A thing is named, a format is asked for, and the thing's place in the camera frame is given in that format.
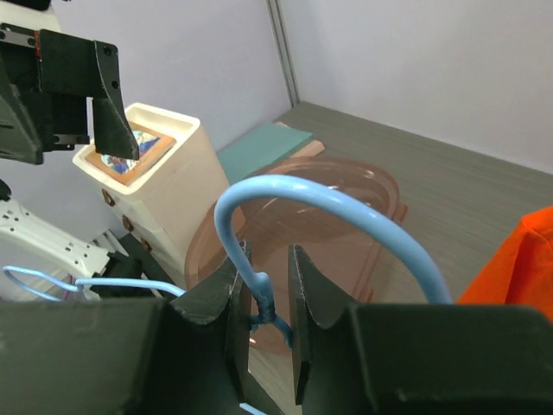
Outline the pink transparent plastic bin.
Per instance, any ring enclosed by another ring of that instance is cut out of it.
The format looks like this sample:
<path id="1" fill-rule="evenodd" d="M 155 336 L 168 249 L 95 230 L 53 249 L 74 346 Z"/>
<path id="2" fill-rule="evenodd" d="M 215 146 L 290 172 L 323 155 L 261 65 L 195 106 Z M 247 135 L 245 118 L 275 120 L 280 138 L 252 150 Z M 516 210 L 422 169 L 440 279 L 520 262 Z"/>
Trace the pink transparent plastic bin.
<path id="1" fill-rule="evenodd" d="M 258 175 L 288 175 L 318 182 L 361 201 L 401 223 L 407 207 L 400 201 L 396 180 L 369 163 L 337 157 L 298 157 L 273 163 Z M 317 207 L 288 199 L 256 199 L 233 216 L 237 238 L 251 248 L 255 271 L 266 272 L 277 314 L 289 320 L 288 248 L 301 246 L 319 271 L 346 294 L 370 301 L 372 269 L 380 246 L 369 235 Z"/>

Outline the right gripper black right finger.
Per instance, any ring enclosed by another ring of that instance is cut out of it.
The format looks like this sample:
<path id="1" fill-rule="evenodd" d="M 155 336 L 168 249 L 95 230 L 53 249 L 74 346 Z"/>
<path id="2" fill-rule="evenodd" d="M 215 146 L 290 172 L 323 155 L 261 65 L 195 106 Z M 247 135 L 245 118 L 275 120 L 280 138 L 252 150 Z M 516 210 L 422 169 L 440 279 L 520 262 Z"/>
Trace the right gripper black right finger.
<path id="1" fill-rule="evenodd" d="M 306 414 L 549 414 L 552 325 L 524 306 L 360 303 L 288 250 Z"/>

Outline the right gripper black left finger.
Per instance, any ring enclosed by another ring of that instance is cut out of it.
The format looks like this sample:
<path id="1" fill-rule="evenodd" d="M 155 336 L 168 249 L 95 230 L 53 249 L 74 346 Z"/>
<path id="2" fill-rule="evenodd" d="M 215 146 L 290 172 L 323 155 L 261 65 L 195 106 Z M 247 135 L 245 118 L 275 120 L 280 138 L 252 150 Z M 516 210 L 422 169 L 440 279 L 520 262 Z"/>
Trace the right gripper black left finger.
<path id="1" fill-rule="evenodd" d="M 230 261 L 183 297 L 3 303 L 4 414 L 237 414 L 251 294 Z"/>

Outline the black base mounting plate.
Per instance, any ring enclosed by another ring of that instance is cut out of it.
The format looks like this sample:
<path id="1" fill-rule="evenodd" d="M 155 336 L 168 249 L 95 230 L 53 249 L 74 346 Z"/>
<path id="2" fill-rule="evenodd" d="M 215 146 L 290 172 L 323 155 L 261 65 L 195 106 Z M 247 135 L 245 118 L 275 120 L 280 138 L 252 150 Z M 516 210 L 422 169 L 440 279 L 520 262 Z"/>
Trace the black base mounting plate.
<path id="1" fill-rule="evenodd" d="M 93 239 L 92 243 L 111 253 L 107 269 L 98 277 L 148 279 L 174 284 L 152 254 L 131 233 L 117 238 L 108 230 Z M 101 298 L 156 297 L 154 290 L 133 287 L 93 285 L 92 291 Z"/>

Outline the light blue wire hanger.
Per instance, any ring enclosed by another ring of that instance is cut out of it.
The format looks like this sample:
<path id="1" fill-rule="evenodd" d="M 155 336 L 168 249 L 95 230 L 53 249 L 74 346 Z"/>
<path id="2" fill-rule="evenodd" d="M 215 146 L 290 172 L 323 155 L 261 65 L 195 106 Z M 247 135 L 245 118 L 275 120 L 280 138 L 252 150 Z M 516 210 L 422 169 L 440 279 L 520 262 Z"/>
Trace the light blue wire hanger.
<path id="1" fill-rule="evenodd" d="M 318 207 L 371 235 L 389 247 L 404 262 L 416 277 L 424 294 L 432 303 L 448 303 L 450 296 L 440 272 L 429 255 L 405 231 L 386 219 L 382 214 L 367 207 L 352 197 L 323 185 L 293 176 L 257 176 L 231 186 L 218 200 L 215 207 L 215 227 L 219 239 L 231 263 L 251 294 L 248 315 L 248 334 L 253 324 L 274 324 L 283 333 L 286 341 L 292 338 L 289 325 L 275 312 L 273 290 L 268 276 L 253 269 L 235 237 L 230 216 L 243 202 L 262 198 L 281 197 Z M 161 281 L 137 280 L 130 283 L 126 278 L 108 279 L 107 285 L 133 288 L 157 288 L 174 295 L 176 299 L 187 292 Z M 237 414 L 248 410 L 245 398 Z"/>

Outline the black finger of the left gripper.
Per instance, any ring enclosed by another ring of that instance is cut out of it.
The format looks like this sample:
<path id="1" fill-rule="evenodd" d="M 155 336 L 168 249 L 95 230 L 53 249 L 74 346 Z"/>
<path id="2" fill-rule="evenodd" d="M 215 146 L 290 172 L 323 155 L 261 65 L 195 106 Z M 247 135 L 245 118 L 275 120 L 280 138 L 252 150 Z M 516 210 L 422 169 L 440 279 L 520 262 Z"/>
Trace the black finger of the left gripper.
<path id="1" fill-rule="evenodd" d="M 92 100 L 94 145 L 101 155 L 137 160 L 139 149 L 120 99 Z"/>
<path id="2" fill-rule="evenodd" d="M 41 140 L 1 59 L 1 158 L 43 164 Z"/>

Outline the white drawer box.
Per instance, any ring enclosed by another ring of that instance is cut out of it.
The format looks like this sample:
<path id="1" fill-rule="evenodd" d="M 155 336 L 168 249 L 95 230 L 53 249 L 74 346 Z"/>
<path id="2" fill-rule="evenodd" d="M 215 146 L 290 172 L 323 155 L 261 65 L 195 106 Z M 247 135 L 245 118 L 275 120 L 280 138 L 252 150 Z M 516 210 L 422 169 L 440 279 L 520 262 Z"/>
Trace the white drawer box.
<path id="1" fill-rule="evenodd" d="M 135 129 L 173 139 L 165 154 L 130 184 L 116 179 L 91 144 L 76 153 L 73 164 L 174 283 L 184 287 L 188 247 L 229 182 L 199 119 L 141 103 L 124 112 Z"/>

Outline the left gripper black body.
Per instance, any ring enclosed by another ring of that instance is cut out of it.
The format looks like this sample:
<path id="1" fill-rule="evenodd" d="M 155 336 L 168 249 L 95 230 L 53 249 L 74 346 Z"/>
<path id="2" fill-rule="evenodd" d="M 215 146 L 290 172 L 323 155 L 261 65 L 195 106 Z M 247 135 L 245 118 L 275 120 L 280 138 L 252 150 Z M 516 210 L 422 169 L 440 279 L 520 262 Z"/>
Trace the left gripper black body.
<path id="1" fill-rule="evenodd" d="M 1 59 L 43 150 L 94 142 L 92 100 L 119 99 L 115 45 L 4 22 Z"/>

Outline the teal book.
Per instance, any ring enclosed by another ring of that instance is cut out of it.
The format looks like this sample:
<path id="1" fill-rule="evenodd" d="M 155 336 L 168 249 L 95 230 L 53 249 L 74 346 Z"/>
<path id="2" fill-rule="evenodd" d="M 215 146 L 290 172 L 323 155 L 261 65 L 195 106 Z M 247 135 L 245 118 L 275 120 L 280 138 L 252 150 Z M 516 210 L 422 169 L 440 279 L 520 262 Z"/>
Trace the teal book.
<path id="1" fill-rule="evenodd" d="M 234 184 L 261 168 L 288 158 L 314 140 L 311 132 L 283 123 L 263 124 L 217 152 L 228 182 Z"/>

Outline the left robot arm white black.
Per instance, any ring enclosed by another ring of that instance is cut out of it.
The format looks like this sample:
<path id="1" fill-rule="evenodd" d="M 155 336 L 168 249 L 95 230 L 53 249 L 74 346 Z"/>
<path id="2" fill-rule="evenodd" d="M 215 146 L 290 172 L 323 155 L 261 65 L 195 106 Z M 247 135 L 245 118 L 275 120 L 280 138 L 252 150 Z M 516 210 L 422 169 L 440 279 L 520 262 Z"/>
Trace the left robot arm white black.
<path id="1" fill-rule="evenodd" d="M 61 32 L 49 1 L 1 3 L 1 157 L 40 165 L 52 151 L 94 144 L 136 160 L 115 45 Z M 136 282 L 140 260 L 84 242 L 25 209 L 1 184 L 1 237 L 97 287 Z"/>

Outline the orange t shirt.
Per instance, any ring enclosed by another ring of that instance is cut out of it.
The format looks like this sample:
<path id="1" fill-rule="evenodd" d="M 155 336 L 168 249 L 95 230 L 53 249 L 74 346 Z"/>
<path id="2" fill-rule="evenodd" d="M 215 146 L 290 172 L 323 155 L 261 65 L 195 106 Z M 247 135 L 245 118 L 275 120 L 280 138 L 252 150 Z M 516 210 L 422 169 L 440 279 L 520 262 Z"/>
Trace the orange t shirt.
<path id="1" fill-rule="evenodd" d="M 552 207 L 523 216 L 458 304 L 518 304 L 552 318 Z"/>

